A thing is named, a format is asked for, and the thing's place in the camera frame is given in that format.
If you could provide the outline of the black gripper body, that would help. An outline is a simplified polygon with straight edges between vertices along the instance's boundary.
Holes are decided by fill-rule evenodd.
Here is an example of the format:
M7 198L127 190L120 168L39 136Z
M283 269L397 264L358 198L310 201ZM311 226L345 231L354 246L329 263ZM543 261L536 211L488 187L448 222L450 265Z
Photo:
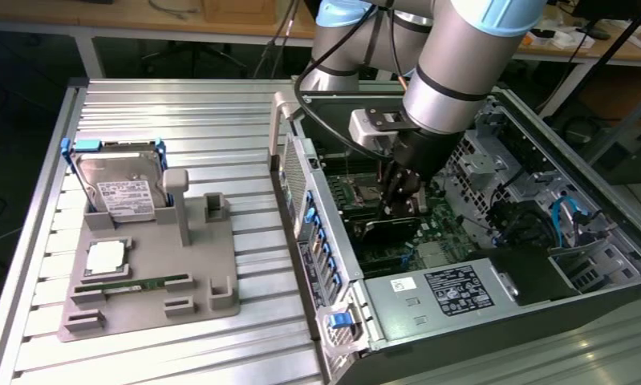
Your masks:
M393 159L422 179L430 179L445 167L464 132L438 134L425 129L400 131L393 144Z

